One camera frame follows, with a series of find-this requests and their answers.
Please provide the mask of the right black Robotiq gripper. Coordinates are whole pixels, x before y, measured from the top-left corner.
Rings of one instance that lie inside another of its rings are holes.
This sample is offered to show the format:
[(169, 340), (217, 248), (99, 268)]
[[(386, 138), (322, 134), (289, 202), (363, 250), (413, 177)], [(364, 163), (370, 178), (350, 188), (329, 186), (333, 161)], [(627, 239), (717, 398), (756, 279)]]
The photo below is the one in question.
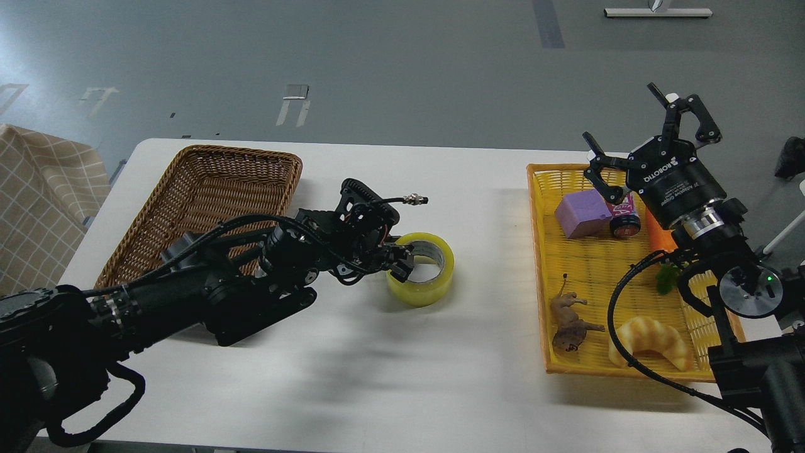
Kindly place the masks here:
[[(630, 152), (628, 160), (606, 155), (592, 134), (585, 131), (582, 138), (592, 157), (584, 177), (609, 204), (622, 203), (631, 190), (638, 193), (658, 223), (671, 229), (685, 215), (726, 198), (724, 189), (696, 154), (701, 147), (719, 143), (722, 133), (697, 94), (664, 94), (653, 82), (647, 84), (647, 89), (666, 112), (660, 135)], [(684, 114), (693, 114), (698, 121), (692, 143), (679, 140)], [(635, 167), (630, 169), (632, 161)], [(602, 178), (604, 169), (627, 170), (629, 189), (608, 184)]]

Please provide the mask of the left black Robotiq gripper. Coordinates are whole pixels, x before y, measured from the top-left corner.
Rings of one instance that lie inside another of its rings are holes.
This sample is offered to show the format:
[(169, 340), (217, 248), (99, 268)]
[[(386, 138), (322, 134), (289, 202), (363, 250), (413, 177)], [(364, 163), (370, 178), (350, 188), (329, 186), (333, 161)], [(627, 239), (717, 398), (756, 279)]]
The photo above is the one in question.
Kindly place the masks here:
[(413, 247), (399, 241), (385, 242), (394, 226), (393, 208), (352, 208), (347, 212), (316, 210), (314, 232), (326, 247), (314, 263), (316, 272), (333, 275), (344, 286), (353, 286), (392, 259), (386, 272), (394, 281), (406, 282), (415, 267)]

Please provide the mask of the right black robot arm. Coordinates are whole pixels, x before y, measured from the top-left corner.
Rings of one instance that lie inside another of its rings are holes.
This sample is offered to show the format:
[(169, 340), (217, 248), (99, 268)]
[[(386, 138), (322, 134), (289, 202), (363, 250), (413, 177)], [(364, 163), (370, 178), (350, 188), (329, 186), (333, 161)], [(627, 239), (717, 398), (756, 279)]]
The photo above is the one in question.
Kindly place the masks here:
[[(593, 152), (586, 179), (606, 201), (638, 193), (660, 226), (671, 230), (673, 252), (655, 250), (618, 282), (606, 315), (616, 352), (629, 367), (742, 419), (767, 436), (773, 452), (804, 450), (803, 266), (776, 272), (748, 246), (741, 223), (747, 212), (728, 198), (697, 151), (721, 132), (697, 94), (670, 99), (649, 83), (666, 113), (662, 131), (626, 158), (610, 157), (590, 133)], [(614, 326), (616, 301), (648, 267), (669, 260), (680, 267), (679, 294), (714, 319), (719, 345), (708, 361), (721, 396), (676, 384), (643, 365), (622, 344)]]

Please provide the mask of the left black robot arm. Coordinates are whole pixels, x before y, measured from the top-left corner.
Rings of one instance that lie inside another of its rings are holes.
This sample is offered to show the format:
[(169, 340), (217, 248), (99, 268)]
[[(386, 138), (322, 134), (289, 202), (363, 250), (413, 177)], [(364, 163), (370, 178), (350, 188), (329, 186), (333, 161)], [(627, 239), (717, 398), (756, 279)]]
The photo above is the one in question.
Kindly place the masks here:
[(406, 282), (414, 252), (390, 233), (396, 203), (428, 198), (382, 198), (348, 178), (334, 210), (242, 215), (186, 233), (134, 281), (3, 296), (2, 451), (25, 451), (40, 430), (61, 447), (95, 441), (145, 393), (124, 361), (189, 327), (232, 346), (310, 307), (322, 272), (343, 286), (377, 272)]

